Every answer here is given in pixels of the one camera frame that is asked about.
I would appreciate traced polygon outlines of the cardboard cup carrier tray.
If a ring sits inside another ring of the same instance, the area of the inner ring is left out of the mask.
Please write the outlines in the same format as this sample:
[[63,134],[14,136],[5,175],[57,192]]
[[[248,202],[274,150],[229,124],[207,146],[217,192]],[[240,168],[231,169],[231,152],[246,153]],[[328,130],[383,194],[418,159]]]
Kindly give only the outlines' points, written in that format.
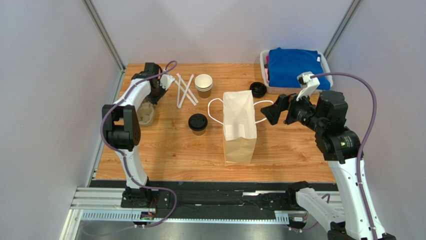
[[155,108],[149,101],[143,102],[136,111],[140,127],[150,126],[154,121]]

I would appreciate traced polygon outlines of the brown paper bag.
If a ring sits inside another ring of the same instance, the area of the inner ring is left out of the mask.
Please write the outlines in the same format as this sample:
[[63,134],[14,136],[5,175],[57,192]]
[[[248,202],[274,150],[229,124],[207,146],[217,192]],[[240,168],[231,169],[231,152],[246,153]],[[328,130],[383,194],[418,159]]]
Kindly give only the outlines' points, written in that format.
[[[223,120],[211,115],[210,105],[220,101],[223,106]],[[207,105],[207,114],[222,125],[224,161],[226,166],[242,166],[251,163],[256,142],[257,124],[266,118],[256,120],[255,105],[274,103],[272,100],[254,102],[251,90],[224,92],[222,98],[214,98]]]

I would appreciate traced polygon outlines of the stack of paper cups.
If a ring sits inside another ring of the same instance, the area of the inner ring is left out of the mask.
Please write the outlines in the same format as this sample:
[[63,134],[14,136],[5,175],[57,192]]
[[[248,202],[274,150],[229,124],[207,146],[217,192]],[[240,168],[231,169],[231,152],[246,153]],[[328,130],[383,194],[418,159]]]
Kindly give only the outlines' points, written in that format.
[[201,99],[208,99],[213,88],[213,79],[208,74],[200,74],[195,78],[195,88]]

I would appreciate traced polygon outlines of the black plastic cup lid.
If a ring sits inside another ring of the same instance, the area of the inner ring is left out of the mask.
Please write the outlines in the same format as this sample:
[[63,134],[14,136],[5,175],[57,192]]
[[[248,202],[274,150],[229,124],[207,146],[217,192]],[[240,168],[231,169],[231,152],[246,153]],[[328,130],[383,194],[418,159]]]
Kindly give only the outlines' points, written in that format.
[[188,126],[192,131],[200,132],[206,129],[208,119],[204,114],[195,113],[188,119]]

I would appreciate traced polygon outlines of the single paper coffee cup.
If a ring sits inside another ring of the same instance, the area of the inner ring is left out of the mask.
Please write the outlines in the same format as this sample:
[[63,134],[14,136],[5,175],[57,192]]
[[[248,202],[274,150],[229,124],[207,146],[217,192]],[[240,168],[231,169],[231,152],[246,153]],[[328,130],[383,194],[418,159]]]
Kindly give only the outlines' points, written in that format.
[[206,128],[202,130],[194,130],[194,129],[192,130],[192,133],[196,136],[202,136],[205,134],[205,132],[206,132]]

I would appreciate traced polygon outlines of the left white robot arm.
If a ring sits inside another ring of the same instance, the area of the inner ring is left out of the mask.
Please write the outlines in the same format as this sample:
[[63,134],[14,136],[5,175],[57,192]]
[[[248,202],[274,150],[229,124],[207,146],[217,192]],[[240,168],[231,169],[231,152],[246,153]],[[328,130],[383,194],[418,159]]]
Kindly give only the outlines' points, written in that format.
[[119,156],[126,176],[121,202],[123,208],[147,208],[153,201],[149,178],[138,150],[141,128],[137,110],[146,97],[160,93],[162,74],[158,64],[147,62],[144,70],[132,77],[124,94],[113,104],[102,107],[102,141]]

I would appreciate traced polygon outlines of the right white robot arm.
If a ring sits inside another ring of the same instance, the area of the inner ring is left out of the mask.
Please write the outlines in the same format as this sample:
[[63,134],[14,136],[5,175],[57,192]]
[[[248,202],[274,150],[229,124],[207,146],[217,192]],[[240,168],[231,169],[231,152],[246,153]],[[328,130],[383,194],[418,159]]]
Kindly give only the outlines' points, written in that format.
[[348,104],[341,92],[324,91],[316,104],[307,96],[280,95],[260,111],[272,125],[282,112],[285,124],[299,122],[315,133],[315,143],[331,169],[339,191],[343,211],[339,212],[306,182],[290,184],[287,202],[311,214],[324,228],[330,240],[392,240],[375,212],[368,193],[362,143],[355,132],[346,127]]

